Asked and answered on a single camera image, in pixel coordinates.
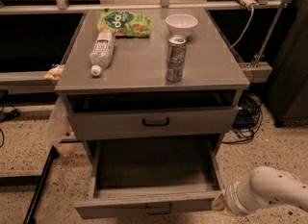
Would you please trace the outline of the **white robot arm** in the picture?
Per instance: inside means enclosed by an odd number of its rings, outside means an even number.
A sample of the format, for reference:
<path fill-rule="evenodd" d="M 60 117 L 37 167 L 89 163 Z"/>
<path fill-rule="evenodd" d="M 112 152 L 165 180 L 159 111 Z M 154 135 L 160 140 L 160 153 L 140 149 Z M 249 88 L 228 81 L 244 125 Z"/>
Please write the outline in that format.
<path fill-rule="evenodd" d="M 308 185 L 287 171 L 254 168 L 244 181 L 229 185 L 212 202 L 212 210 L 248 216 L 260 209 L 290 205 L 308 212 Z"/>

